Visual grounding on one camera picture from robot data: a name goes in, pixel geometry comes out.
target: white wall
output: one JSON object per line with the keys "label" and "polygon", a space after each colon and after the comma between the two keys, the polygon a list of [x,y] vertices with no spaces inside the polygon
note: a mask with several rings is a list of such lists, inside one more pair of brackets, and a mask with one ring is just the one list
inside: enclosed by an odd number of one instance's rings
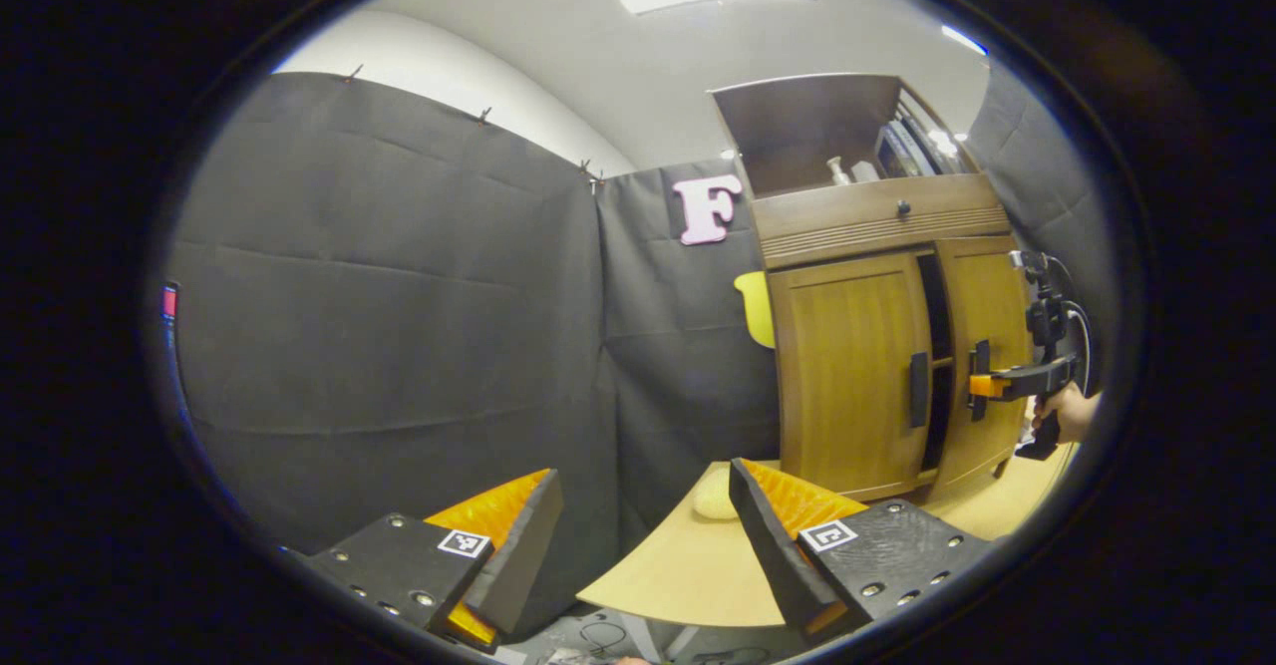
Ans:
{"label": "white wall", "polygon": [[514,66],[436,26],[390,11],[360,10],[315,34],[276,66],[278,73],[347,75],[420,93],[471,115],[487,107],[494,125],[597,175],[634,166],[574,111]]}

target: table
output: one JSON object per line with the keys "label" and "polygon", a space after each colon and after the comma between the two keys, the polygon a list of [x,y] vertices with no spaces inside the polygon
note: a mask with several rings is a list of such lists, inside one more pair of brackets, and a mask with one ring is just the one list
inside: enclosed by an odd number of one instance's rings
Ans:
{"label": "table", "polygon": [[[780,462],[760,463],[777,467]],[[709,463],[701,480],[727,467],[725,461]],[[638,548],[577,594],[584,602],[618,610],[643,657],[652,662],[675,657],[701,627],[785,624],[744,526],[739,519],[711,521],[695,514],[693,493],[694,486]],[[644,619],[684,629],[662,650]]]}

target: gray fabric backdrop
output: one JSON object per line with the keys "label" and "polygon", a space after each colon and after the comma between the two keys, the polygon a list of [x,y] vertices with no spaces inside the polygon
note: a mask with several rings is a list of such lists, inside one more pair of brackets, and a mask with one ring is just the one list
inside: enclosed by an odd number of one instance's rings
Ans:
{"label": "gray fabric backdrop", "polygon": [[[1051,277],[1090,315],[1095,332],[1091,391],[1096,391],[1102,385],[1102,352],[1114,338],[1120,304],[1102,203],[1104,188],[1115,175],[1097,171],[1078,147],[1078,137],[1068,134],[1011,70],[995,60],[990,70],[988,96],[966,146],[984,166],[1020,243],[1051,253],[1071,271],[1074,285],[1057,269]],[[1065,346],[1079,350],[1077,327],[1069,329]]]}
{"label": "gray fabric backdrop", "polygon": [[598,191],[627,549],[711,461],[780,457],[775,352],[749,337],[732,286],[762,268],[743,195],[723,241],[679,241],[686,226],[672,185],[727,174],[734,166],[721,160],[666,166],[609,179]]}
{"label": "gray fabric backdrop", "polygon": [[273,75],[194,180],[168,273],[190,411],[240,507],[313,553],[530,471],[565,508],[527,624],[618,557],[584,177],[411,93]]}

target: ceiling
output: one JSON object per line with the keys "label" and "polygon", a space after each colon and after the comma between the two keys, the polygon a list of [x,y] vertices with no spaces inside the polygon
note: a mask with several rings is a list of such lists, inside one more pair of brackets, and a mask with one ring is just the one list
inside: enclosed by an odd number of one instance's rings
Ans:
{"label": "ceiling", "polygon": [[916,0],[727,0],[633,15],[619,0],[373,0],[522,70],[639,170],[730,146],[707,89],[819,73],[897,74],[954,133],[984,100],[988,57]]}

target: cabinet door handle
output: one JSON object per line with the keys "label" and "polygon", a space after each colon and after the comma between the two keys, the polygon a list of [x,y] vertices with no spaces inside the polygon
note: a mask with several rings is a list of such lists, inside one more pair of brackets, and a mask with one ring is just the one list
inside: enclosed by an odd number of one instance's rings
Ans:
{"label": "cabinet door handle", "polygon": [[930,403],[930,360],[926,352],[914,354],[909,362],[909,397],[912,420],[910,428],[926,425],[926,406]]}
{"label": "cabinet door handle", "polygon": [[[990,355],[991,355],[991,347],[989,346],[986,338],[980,341],[979,343],[975,343],[975,348],[970,350],[970,374],[980,375],[990,373],[991,370]],[[984,398],[983,396],[971,396],[971,393],[967,392],[966,407],[970,407],[971,411],[970,421],[972,424],[975,421],[983,421],[984,414],[985,411],[988,411],[988,400]]]}

